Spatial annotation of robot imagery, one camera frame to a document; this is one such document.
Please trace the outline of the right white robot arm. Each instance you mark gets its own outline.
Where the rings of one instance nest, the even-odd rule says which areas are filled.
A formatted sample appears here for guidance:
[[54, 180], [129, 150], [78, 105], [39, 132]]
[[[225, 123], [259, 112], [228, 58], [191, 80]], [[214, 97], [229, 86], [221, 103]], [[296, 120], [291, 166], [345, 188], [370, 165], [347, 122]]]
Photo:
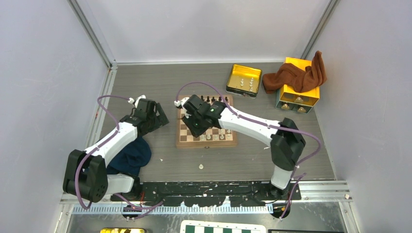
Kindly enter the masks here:
[[271, 196], [280, 200], [288, 194], [292, 172], [306, 145], [291, 119], [259, 118], [232, 108], [225, 100], [208, 103], [197, 95], [176, 100], [174, 105], [184, 114], [182, 121], [194, 137], [218, 128], [244, 134], [269, 146], [274, 164]]

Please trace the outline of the wooden chess board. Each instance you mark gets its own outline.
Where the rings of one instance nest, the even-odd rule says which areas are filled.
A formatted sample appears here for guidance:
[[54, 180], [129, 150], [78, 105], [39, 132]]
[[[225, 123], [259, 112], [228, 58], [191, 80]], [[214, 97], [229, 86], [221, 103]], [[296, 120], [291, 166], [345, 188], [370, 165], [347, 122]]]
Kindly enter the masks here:
[[184, 109], [177, 111], [176, 147], [213, 148], [234, 147], [238, 144], [237, 133], [233, 130], [213, 126], [205, 128], [200, 120], [187, 119]]

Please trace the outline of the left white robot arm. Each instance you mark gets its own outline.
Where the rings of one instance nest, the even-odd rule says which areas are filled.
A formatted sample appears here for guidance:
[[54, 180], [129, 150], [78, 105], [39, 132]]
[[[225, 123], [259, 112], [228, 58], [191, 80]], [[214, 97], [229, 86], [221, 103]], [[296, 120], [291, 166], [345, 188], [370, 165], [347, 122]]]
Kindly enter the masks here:
[[110, 162], [128, 144], [138, 137], [151, 133], [169, 123], [161, 104], [145, 95], [136, 100], [130, 114], [124, 116], [116, 127], [96, 144], [84, 150], [69, 153], [63, 179], [63, 191], [97, 203], [105, 195], [123, 193], [129, 200], [137, 200], [142, 188], [135, 183], [136, 175], [130, 172], [109, 174]]

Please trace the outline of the gold metal tin tray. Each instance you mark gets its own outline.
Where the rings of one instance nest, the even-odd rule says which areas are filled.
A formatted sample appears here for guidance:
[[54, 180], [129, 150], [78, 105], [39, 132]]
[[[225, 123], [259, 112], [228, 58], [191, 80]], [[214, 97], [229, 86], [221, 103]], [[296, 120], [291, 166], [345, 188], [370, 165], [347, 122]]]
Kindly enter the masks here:
[[261, 69], [234, 64], [225, 90], [227, 93], [254, 99], [258, 95], [261, 77]]

